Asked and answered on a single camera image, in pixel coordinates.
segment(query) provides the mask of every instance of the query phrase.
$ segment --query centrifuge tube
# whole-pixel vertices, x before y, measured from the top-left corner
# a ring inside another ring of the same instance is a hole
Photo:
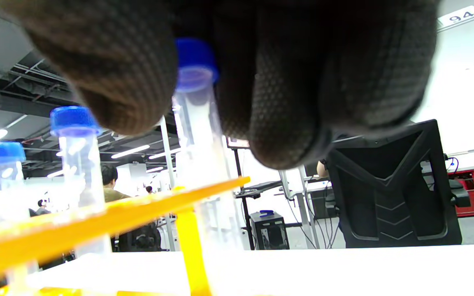
[[[189,189],[229,180],[222,130],[213,93],[218,78],[211,49],[197,39],[179,39],[179,78],[173,110],[182,150],[177,159],[180,185]],[[242,249],[233,193],[198,204],[195,213],[205,253]]]
[[[0,223],[13,223],[30,218],[24,191],[21,162],[23,146],[16,142],[0,143]],[[6,272],[7,283],[14,289],[25,289],[28,274],[38,271],[37,262],[16,266]]]
[[[105,198],[96,139],[100,127],[96,120],[85,107],[59,107],[51,112],[51,133],[60,141],[69,208],[89,206],[100,213],[105,209]],[[77,246],[75,253],[76,257],[111,253],[111,239],[102,236]]]

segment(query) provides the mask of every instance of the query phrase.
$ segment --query black glove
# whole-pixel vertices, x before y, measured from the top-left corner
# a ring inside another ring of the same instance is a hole
[[[169,112],[177,37],[209,42],[225,135],[289,169],[331,131],[378,133],[421,103],[438,0],[0,0],[100,124],[152,129]]]

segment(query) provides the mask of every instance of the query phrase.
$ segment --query blue screw cap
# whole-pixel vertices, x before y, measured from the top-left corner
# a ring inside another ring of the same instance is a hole
[[[24,162],[25,150],[18,142],[0,142],[0,164],[10,162]]]
[[[57,137],[98,135],[100,126],[91,111],[81,106],[58,107],[51,111],[51,134]]]
[[[179,53],[179,92],[203,88],[207,83],[217,81],[215,55],[207,43],[194,38],[180,38],[176,44]]]

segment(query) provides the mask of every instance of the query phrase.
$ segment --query white sign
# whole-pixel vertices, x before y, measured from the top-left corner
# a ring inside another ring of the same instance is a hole
[[[250,148],[250,145],[248,144],[248,141],[234,139],[234,138],[231,138],[231,137],[226,138],[226,144],[228,145],[228,148],[230,148],[230,149]]]
[[[466,8],[462,8],[455,12],[441,16],[438,18],[438,21],[442,24],[441,28],[444,28],[466,19],[470,19],[471,17],[474,17],[474,6],[468,6]]]

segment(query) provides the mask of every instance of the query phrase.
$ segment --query ceiling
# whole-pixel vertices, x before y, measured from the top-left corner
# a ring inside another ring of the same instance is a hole
[[[444,0],[439,15],[473,5],[474,0]],[[58,142],[49,134],[49,113],[58,106],[76,105],[76,99],[64,78],[49,66],[24,37],[19,26],[0,16],[0,129],[7,129],[6,141],[23,143],[27,177],[40,177],[61,167]],[[171,112],[166,115],[172,148],[178,147],[177,128]],[[102,162],[121,165],[145,162],[148,169],[166,167],[165,158],[149,160],[148,155],[163,152],[160,126],[145,135],[119,137],[104,131],[98,138]],[[119,159],[111,155],[150,144],[140,153]]]

